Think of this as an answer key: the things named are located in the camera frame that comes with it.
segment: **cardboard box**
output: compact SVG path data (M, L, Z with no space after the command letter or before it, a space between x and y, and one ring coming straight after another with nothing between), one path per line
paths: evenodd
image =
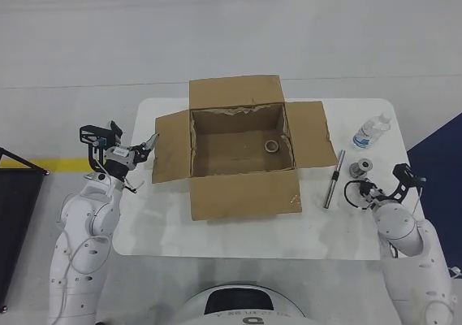
M190 81L155 131L153 183L189 178L193 220L301 212L296 168L337 163L322 103L285 102L278 76Z

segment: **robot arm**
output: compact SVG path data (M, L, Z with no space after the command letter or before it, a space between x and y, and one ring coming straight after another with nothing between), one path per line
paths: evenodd
M428 220L417 221L401 204L425 179L407 164L395 166L393 174L399 185L390 196L368 179L357 181L377 224L386 289L403 325L449 325L456 297L438 235ZM405 257L393 257L389 244Z
M111 130L90 125L80 129L81 142L89 144L89 161L95 172L85 176L84 189L61 212L65 226L50 267L48 324L95 323L111 237L119 223L120 199L124 189L136 191L125 185L126 174L147 160L158 139L155 134L141 145L123 147L121 136L113 122Z

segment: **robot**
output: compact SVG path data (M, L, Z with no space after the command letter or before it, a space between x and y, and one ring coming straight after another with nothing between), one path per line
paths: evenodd
M93 325L97 303L106 281L111 238L119 222L123 190L135 192L126 180L129 171L147 161L159 135L136 146L120 144L122 130L87 125L80 141L89 146L93 172L84 189L64 204L63 232L50 267L48 324ZM382 271L390 299L403 325L449 325L456 297L438 235L427 220L416 220L402 206L410 188L421 188L425 179L407 164L395 166L397 189L387 196L368 178L352 180L344 195L352 206L372 210L382 252ZM359 207L347 196L348 186L358 184L366 205ZM456 267L451 269L460 275ZM176 325L294 325L313 324L282 294L253 285L223 285L201 292L187 301L174 318Z

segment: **yellow floor line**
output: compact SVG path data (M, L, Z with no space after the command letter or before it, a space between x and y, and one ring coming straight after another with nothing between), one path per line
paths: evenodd
M29 162L38 165L47 171L75 171L75 172L88 172L92 171L87 158L43 158L43 159L29 159ZM26 168L20 162L9 158L2 158L0 168Z

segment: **white table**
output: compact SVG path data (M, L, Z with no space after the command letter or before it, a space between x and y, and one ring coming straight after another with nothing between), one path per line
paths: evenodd
M370 211L346 203L343 187L351 179L348 168L369 158L369 178L391 193L398 184L391 174L396 163L408 161L393 106L383 99L288 99L288 102L323 101L330 139L337 152L345 149L343 169L330 204L322 208L333 167L299 170L303 212L262 219L192 221L187 180L151 183L153 154L128 174L137 194L125 193L114 249L122 255L156 255L211 258L379 259L377 230ZM150 98L139 105L132 145L148 140L155 119L188 108L187 98ZM390 111L391 130L364 153L350 144L353 134L371 116ZM404 205L412 210L417 191ZM421 206L415 213L423 219Z

